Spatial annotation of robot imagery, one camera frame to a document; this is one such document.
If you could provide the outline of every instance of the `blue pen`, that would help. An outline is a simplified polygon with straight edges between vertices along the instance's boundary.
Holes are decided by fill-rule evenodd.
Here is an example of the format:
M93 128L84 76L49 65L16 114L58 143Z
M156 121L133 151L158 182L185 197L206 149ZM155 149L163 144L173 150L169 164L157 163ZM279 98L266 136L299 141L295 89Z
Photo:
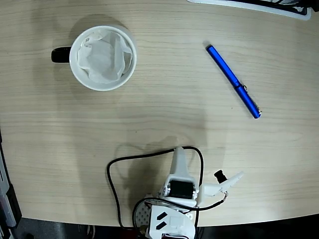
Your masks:
M255 104L255 102L250 98L250 96L247 93L246 86L242 85L235 74L231 71L229 66L227 66L226 62L221 58L219 53L216 51L216 49L209 45L206 47L207 52L209 55L214 59L214 61L217 63L219 68L223 71L229 82L234 87L235 91L239 95L239 97L242 99L242 101L245 103L246 107L250 111L250 113L253 115L255 119L258 119L261 114L261 110L258 108L258 106Z

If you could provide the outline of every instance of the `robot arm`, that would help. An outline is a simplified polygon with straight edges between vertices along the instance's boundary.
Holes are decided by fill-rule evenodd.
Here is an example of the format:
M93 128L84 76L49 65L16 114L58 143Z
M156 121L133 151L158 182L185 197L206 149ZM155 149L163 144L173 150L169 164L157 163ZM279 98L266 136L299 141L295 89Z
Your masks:
M219 192L227 193L227 190L243 176L243 172L229 179L221 170L214 175L219 184L206 183L199 187L196 180L188 173L184 149L178 147L174 151L170 174L159 191L158 197L195 208L204 202L205 197L213 197ZM188 210L166 203L152 205L146 237L161 239L165 235L170 235L194 239L195 226L191 219L192 212Z

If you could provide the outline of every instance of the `wood grain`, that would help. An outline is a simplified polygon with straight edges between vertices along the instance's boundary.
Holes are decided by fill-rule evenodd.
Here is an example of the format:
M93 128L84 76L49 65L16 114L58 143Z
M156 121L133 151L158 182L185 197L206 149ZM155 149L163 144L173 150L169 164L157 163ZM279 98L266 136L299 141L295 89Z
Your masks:
M0 22L0 126L24 217L117 226L107 163L177 145L200 148L205 182L219 169L245 172L225 204L200 214L201 226L319 213L319 14L300 21L185 0L3 0ZM50 53L109 23L133 33L138 64L119 89L94 92ZM260 119L206 41L248 86ZM125 225L134 203L161 187L171 156L112 168Z

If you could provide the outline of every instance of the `mug handle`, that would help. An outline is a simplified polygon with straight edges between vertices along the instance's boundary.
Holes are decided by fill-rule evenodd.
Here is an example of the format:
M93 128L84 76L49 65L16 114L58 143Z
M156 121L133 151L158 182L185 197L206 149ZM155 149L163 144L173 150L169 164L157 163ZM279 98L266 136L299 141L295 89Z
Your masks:
M51 61L54 63L69 63L70 46L58 47L51 52Z

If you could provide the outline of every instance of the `black wire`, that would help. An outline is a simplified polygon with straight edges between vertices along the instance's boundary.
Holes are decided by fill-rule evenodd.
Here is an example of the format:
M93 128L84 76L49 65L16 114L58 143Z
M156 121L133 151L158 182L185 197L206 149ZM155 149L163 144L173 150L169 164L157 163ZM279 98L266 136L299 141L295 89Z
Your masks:
M198 230L196 230L195 239L201 239L203 237L203 234L204 234L204 227L198 228Z
M168 149L168 150L164 150L164 151L156 152L156 153L149 153L149 154L121 157L121 158L117 158L117 159L114 159L111 162L109 162L108 166L106 167L106 174L108 176L108 179L109 179L109 182L110 182L110 185L111 185L111 189L112 189L112 192L113 192L113 195L114 195L114 199L115 199L115 202L116 202L117 213L118 213L118 220L119 220L120 227L122 229L124 229L124 230L132 230L132 228L125 227L122 224L120 202L119 202L119 198L118 198L118 195L116 193L116 190L115 190L112 178L111 178L111 173L110 173L110 168L111 168L112 164L114 164L116 162L119 162L119 161L123 161L123 160L130 160L130 159L137 159L137 158L148 158L148 157L159 156L159 155L166 154L166 153L171 153L171 152L174 152L174 149Z
M198 148L195 148L193 146L185 146L183 147L184 149L192 149L192 150L195 150L198 155L199 155L199 158L200 158L200 175L199 175L199 185L202 184L203 182L203 171L204 171L204 159L203 159L203 156L201 154L201 152L199 151ZM114 159L112 160L108 165L107 165L107 176L108 176L108 179L109 179L109 182L110 182L110 185L111 185L111 189L112 189L112 192L114 194L114 198L115 198L115 202L116 202L116 206L117 206L117 213L118 213L118 220L119 220L119 224L120 224L120 227L124 230L132 230L131 228L129 227L125 227L123 226L122 224L122 219L121 219L121 209L120 209L120 203L119 203L119 199L118 199L118 196L117 196L117 193L116 193L116 190L115 190L115 187L114 187L114 184L113 184L113 181L112 181L112 178L111 178L111 173L110 173L110 168L111 168L111 165L116 163L116 162L119 162L119 161L123 161L123 160L130 160L130 159L138 159L138 158L147 158L147 157L154 157L154 156L159 156L159 155L163 155L163 154L166 154L166 153L171 153L171 152L174 152L175 148L173 149L168 149L168 150L164 150L164 151L161 151L161 152L155 152L155 153L150 153L150 154L142 154L142 155L135 155L135 156L127 156L127 157L121 157L121 158L117 158L117 159ZM178 204L178 203L174 203L174 202L171 202L171 201L168 201L168 200L165 200L165 199L161 199L161 198L143 198L141 200L139 200L135 206L134 206L134 209L133 209L133 213L132 213L132 222L133 222L133 226L136 230L138 230L138 227L136 225L136 221L135 221L135 215L136 215L136 210L138 208L138 206L142 203L142 202L145 202L145 201L157 201L157 202L162 202L162 203L167 203L169 205L173 205L173 206L176 206L176 207L179 207L179 208L182 208L182 209L187 209L189 211L196 211L196 219L195 219L195 229L197 228L197 223L198 223L198 212L200 211L205 211L205 210L209 210L209 209L212 209L214 207L217 207L218 205L220 205L221 203L223 203L226 199L227 195L225 195L224 199L213 204L213 205L210 205L208 207L204 207L204 208L192 208L192 207L188 207L188 206L185 206L185 205L181 205L181 204Z
M198 238L199 238L200 230L201 230L201 228L197 228L197 229L195 230L195 237L194 237L194 239L198 239Z

